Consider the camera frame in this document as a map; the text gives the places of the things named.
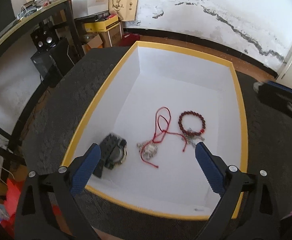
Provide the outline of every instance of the black baseboard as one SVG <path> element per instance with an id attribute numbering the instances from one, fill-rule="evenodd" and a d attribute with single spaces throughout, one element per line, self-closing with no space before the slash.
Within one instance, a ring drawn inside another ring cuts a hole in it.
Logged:
<path id="1" fill-rule="evenodd" d="M 263 63 L 259 62 L 258 60 L 253 59 L 252 57 L 246 55 L 245 53 L 241 53 L 235 49 L 232 49 L 230 47 L 227 47 L 225 45 L 222 45 L 214 41 L 209 41 L 206 39 L 202 39 L 199 37 L 195 37 L 195 36 L 191 36 L 191 35 L 187 35 L 183 33 L 175 33 L 175 32 L 162 31 L 162 30 L 124 28 L 124 31 L 130 32 L 130 33 L 137 33 L 137 34 L 145 35 L 145 36 L 169 38 L 169 39 L 178 40 L 178 41 L 185 41 L 185 42 L 190 42 L 197 45 L 202 45 L 211 49 L 216 49 L 220 52 L 229 54 L 233 57 L 237 57 L 241 60 L 251 63 L 252 65 L 264 70 L 266 73 L 272 75 L 275 78 L 278 76 L 277 72 L 275 72 L 273 69 L 269 67 L 266 67 Z"/>

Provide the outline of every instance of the yellow and black box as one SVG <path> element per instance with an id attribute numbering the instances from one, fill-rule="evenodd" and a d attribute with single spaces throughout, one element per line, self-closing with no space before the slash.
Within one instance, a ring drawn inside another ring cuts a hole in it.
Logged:
<path id="1" fill-rule="evenodd" d="M 118 16 L 115 15 L 110 19 L 94 22 L 94 23 L 85 23 L 85 30 L 88 33 L 91 32 L 107 32 L 110 29 L 114 28 L 118 24 Z"/>

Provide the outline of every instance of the bracelet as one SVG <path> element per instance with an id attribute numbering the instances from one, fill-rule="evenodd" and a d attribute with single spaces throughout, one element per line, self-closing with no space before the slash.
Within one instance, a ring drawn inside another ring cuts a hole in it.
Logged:
<path id="1" fill-rule="evenodd" d="M 184 115 L 193 115 L 193 116 L 197 116 L 201 119 L 202 121 L 202 129 L 199 131 L 199 132 L 193 132 L 193 131 L 186 131 L 182 125 L 182 119 L 184 117 Z M 187 136 L 190 136 L 190 137 L 193 137 L 193 136 L 200 136 L 201 134 L 203 134 L 205 132 L 205 129 L 206 129 L 206 125 L 205 125 L 205 120 L 204 120 L 204 117 L 202 117 L 201 114 L 199 113 L 196 113 L 196 112 L 193 112 L 193 111 L 185 111 L 183 113 L 181 113 L 181 115 L 179 116 L 179 120 L 178 120 L 178 125 L 179 125 L 179 128 L 181 129 L 182 133 L 187 135 Z"/>

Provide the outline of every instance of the dark gray cloth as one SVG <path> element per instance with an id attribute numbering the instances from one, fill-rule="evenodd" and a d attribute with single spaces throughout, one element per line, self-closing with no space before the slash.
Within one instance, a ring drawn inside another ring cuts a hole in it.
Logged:
<path id="1" fill-rule="evenodd" d="M 22 145 L 29 170 L 56 171 L 91 100 L 128 48 L 92 49 L 58 84 Z M 254 78 L 237 72 L 249 137 L 248 172 L 266 170 L 281 216 L 292 210 L 292 120 L 261 104 Z M 154 217 L 110 203 L 84 190 L 76 196 L 90 224 L 125 240 L 193 239 L 203 221 Z"/>

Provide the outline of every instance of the silver pendant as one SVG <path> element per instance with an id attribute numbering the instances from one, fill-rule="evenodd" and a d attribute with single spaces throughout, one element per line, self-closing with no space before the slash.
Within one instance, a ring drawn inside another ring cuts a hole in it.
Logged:
<path id="1" fill-rule="evenodd" d="M 139 147 L 139 152 L 141 152 L 143 146 L 148 142 L 149 141 L 143 142 L 143 143 L 137 143 L 137 147 Z M 149 160 L 152 157 L 154 157 L 156 153 L 157 153 L 157 146 L 153 143 L 149 143 L 148 145 L 144 147 L 143 152 L 142 152 L 142 157 L 144 160 Z"/>
<path id="2" fill-rule="evenodd" d="M 188 135 L 184 134 L 184 136 L 186 138 L 187 144 L 192 145 L 194 148 L 196 147 L 196 144 L 198 144 L 199 142 L 203 142 L 205 140 L 201 135 L 199 135 L 199 136 L 188 136 Z"/>

